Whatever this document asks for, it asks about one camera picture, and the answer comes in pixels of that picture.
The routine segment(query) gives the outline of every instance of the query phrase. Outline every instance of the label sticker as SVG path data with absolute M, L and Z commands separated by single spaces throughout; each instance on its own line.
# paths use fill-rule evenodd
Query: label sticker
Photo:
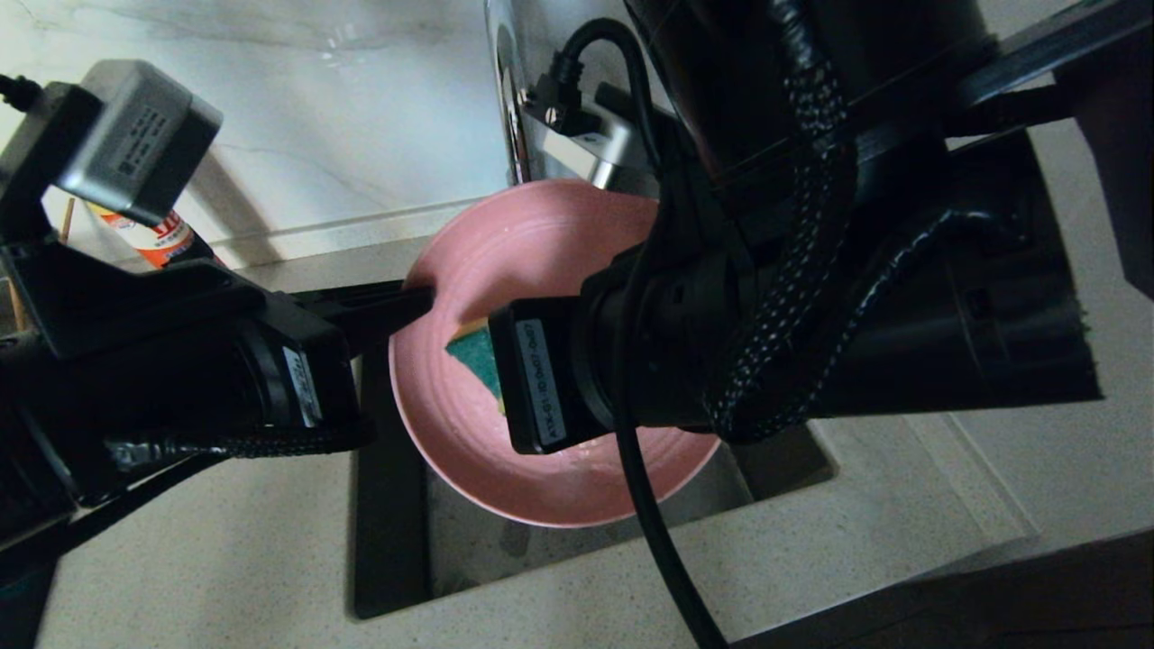
M 136 120 L 128 125 L 128 134 L 117 150 L 113 169 L 133 178 L 145 164 L 156 157 L 160 139 L 167 134 L 168 118 L 145 104 Z
M 285 363 L 288 364 L 288 375 L 292 376 L 292 387 L 297 390 L 297 403 L 300 404 L 300 418 L 305 426 L 315 428 L 321 423 L 321 401 L 316 398 L 316 388 L 313 386 L 313 371 L 308 368 L 308 357 L 297 353 L 288 348 L 285 351 Z
M 517 323 L 517 342 L 520 344 L 520 360 L 525 365 L 529 380 L 529 398 L 533 404 L 533 417 L 544 443 L 565 439 L 565 422 L 561 416 L 561 398 L 553 378 L 553 364 L 545 344 L 545 327 L 540 320 L 523 320 Z

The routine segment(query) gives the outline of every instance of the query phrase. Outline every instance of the bottle label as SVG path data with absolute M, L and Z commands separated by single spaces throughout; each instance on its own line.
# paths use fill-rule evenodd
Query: bottle label
M 156 227 L 149 227 L 114 211 L 98 206 L 91 207 L 92 211 L 111 225 L 121 239 L 157 268 L 188 249 L 195 239 L 193 229 L 175 211 L 170 211 L 168 217 Z

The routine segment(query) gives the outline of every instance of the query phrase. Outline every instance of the black cable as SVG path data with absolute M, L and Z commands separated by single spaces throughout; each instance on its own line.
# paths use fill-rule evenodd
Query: black cable
M 962 225 L 984 227 L 989 238 L 1003 237 L 1007 232 L 991 212 L 950 209 L 922 217 L 912 230 L 904 229 L 892 234 L 874 254 L 864 273 L 847 292 L 848 297 L 814 334 L 810 349 L 799 353 L 794 363 L 799 368 L 781 373 L 773 378 L 772 383 L 763 386 L 763 397 L 757 403 L 755 416 L 766 434 L 774 434 L 808 418 L 862 320 L 928 248 Z
M 367 446 L 376 439 L 376 428 L 368 419 L 352 425 L 309 428 L 306 426 L 264 426 L 242 434 L 178 437 L 173 446 L 181 453 L 210 453 L 226 457 L 293 457 L 345 453 Z
M 662 194 L 666 192 L 667 189 L 662 189 Z M 613 427 L 617 433 L 621 467 L 625 472 L 625 483 L 629 485 L 634 509 L 637 510 L 637 521 L 642 525 L 650 553 L 665 580 L 665 585 L 669 590 L 674 604 L 677 605 L 677 611 L 681 612 L 685 626 L 689 627 L 689 632 L 699 647 L 727 647 L 725 636 L 721 635 L 721 631 L 713 621 L 705 602 L 697 592 L 692 579 L 681 562 L 673 538 L 669 537 L 669 530 L 665 525 L 657 498 L 653 495 L 653 486 L 645 472 L 645 458 L 642 455 L 637 430 L 629 411 L 629 349 L 637 322 L 637 309 L 652 270 L 654 249 L 658 246 L 655 241 L 665 237 L 673 215 L 673 203 L 668 196 L 662 195 L 659 204 L 657 221 L 653 222 L 653 227 L 629 273 L 629 281 L 625 283 L 625 293 L 622 298 L 621 321 L 613 336 Z
M 84 517 L 67 525 L 57 525 L 37 532 L 0 552 L 0 585 L 12 583 L 35 569 L 47 566 L 170 488 L 225 460 L 226 457 L 212 455 L 189 457 Z
M 645 55 L 634 32 L 624 24 L 613 18 L 595 18 L 580 25 L 561 52 L 553 58 L 549 75 L 562 85 L 576 84 L 580 80 L 582 65 L 578 62 L 582 52 L 597 40 L 608 40 L 617 46 L 625 59 L 625 72 L 629 75 L 629 94 L 632 95 L 637 110 L 637 126 L 642 132 L 642 143 L 649 156 L 653 173 L 661 178 L 661 147 L 657 135 L 657 117 L 653 107 L 653 96 L 650 94 L 649 72 L 645 68 Z
M 29 81 L 23 76 L 12 79 L 0 74 L 0 95 L 3 96 L 6 104 L 24 113 L 40 96 L 40 87 L 35 81 Z
M 645 152 L 650 158 L 653 173 L 660 180 L 661 149 L 655 132 L 657 120 L 653 114 L 653 97 L 650 95 L 649 73 L 645 68 L 645 58 L 642 54 L 640 45 L 637 44 L 637 39 L 629 31 L 629 28 L 609 18 L 598 18 L 585 23 L 574 32 L 562 52 L 554 57 L 549 75 L 560 84 L 576 84 L 582 69 L 577 59 L 586 46 L 599 39 L 609 40 L 616 45 L 625 59 L 629 90 L 637 106 L 637 121 L 645 144 Z M 617 449 L 621 454 L 621 468 L 625 473 L 625 484 L 629 486 L 629 497 L 634 501 L 637 521 L 645 534 L 653 561 L 661 573 L 661 579 L 665 581 L 677 611 L 685 620 L 685 626 L 694 635 L 694 640 L 699 647 L 712 649 L 727 647 L 725 636 L 721 635 L 721 631 L 713 621 L 705 602 L 697 592 L 692 579 L 681 562 L 677 547 L 673 544 L 673 538 L 669 537 L 669 530 L 665 525 L 657 498 L 653 495 L 653 485 L 650 484 L 649 475 L 645 471 L 645 457 L 642 455 L 640 443 L 637 440 L 637 428 L 629 411 L 628 351 L 637 323 L 640 297 L 652 271 L 654 251 L 659 241 L 665 238 L 665 232 L 673 218 L 673 201 L 672 196 L 668 195 L 670 191 L 668 184 L 662 184 L 662 196 L 657 219 L 642 245 L 640 253 L 638 253 L 625 283 L 621 321 L 613 337 L 612 350 L 613 426 L 617 434 Z
M 785 90 L 799 130 L 810 149 L 794 163 L 794 218 L 773 281 L 744 315 L 710 370 L 703 402 L 713 432 L 728 442 L 749 443 L 777 426 L 751 417 L 765 370 L 793 349 L 825 290 L 845 240 L 856 189 L 853 137 L 839 136 L 848 121 L 837 69 L 818 46 L 801 0 L 771 0 L 770 17 L 781 30 L 789 64 Z

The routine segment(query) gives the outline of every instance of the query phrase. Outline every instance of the white label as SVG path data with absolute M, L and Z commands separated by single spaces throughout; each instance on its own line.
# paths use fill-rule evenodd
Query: white label
M 145 104 L 136 120 L 128 125 L 128 135 L 117 150 L 113 169 L 128 178 L 134 178 L 145 164 L 156 157 L 160 137 L 168 130 L 168 118 Z
M 168 212 L 168 217 L 156 227 L 141 225 L 127 216 L 104 217 L 108 225 L 113 226 L 128 245 L 138 251 L 158 251 L 179 246 L 193 236 L 192 229 L 174 211 Z
M 533 418 L 544 443 L 565 439 L 565 420 L 561 416 L 561 398 L 557 382 L 553 378 L 553 364 L 545 344 L 545 327 L 540 320 L 523 320 L 517 323 L 517 341 L 520 343 L 520 360 L 529 380 L 529 400 L 533 404 Z
M 288 348 L 283 349 L 285 350 L 285 363 L 288 364 L 288 375 L 292 376 L 292 387 L 297 390 L 300 418 L 305 420 L 305 426 L 315 428 L 321 423 L 321 401 L 316 398 L 313 371 L 308 368 L 308 357 Z

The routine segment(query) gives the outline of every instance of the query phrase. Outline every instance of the sink basin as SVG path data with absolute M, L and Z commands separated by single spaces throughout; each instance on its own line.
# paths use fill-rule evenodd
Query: sink basin
M 380 437 L 357 452 L 350 589 L 355 617 L 385 614 L 642 536 L 636 519 L 540 528 L 469 501 L 425 470 L 397 415 L 388 372 L 383 350 L 362 359 L 361 403 Z M 722 445 L 661 512 L 676 527 L 833 475 L 809 430 L 799 426 L 757 445 Z

